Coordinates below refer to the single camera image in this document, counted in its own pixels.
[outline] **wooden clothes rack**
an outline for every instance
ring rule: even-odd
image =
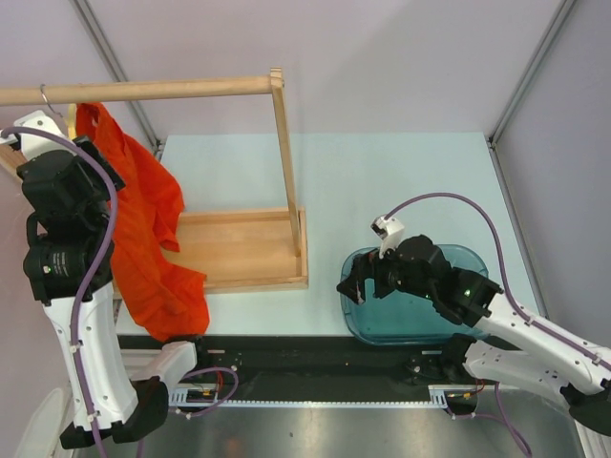
[[[306,213],[297,204],[282,69],[273,68],[264,76],[45,86],[44,91],[51,105],[271,94],[287,206],[183,213],[177,232],[181,251],[164,255],[173,263],[207,274],[208,292],[307,287]],[[39,87],[0,88],[0,106],[42,103]],[[0,165],[14,177],[23,161],[20,153],[0,147]]]

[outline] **hanger hook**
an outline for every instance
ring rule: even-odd
[[[40,95],[42,95],[42,99],[45,101],[45,103],[47,104],[47,106],[49,107],[49,110],[51,110],[53,113],[55,113],[56,115],[58,115],[59,117],[61,117],[62,119],[64,118],[64,116],[62,115],[62,113],[57,112],[53,106],[51,105],[51,103],[49,103],[49,99],[47,98],[47,96],[45,95],[45,86],[47,86],[45,83],[40,85]]]

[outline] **orange cloth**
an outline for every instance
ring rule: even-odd
[[[160,249],[179,251],[176,230],[184,202],[178,183],[100,103],[78,105],[76,133],[87,135],[125,181],[111,266],[134,321],[159,341],[203,334],[210,322],[205,276],[168,262]]]

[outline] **wooden shelf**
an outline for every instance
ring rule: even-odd
[[[205,291],[252,292],[307,288],[306,212],[299,210],[301,254],[295,256],[287,208],[185,213],[180,252],[170,262],[207,275]]]

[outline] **metal floor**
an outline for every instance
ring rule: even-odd
[[[540,398],[503,393],[514,425],[536,458],[580,458],[573,422]],[[486,390],[478,411],[497,413]],[[136,445],[106,441],[109,456],[133,458]],[[95,448],[79,458],[97,457]],[[221,408],[209,417],[171,415],[146,439],[146,458],[521,457],[509,432],[489,420],[452,419],[438,409]]]

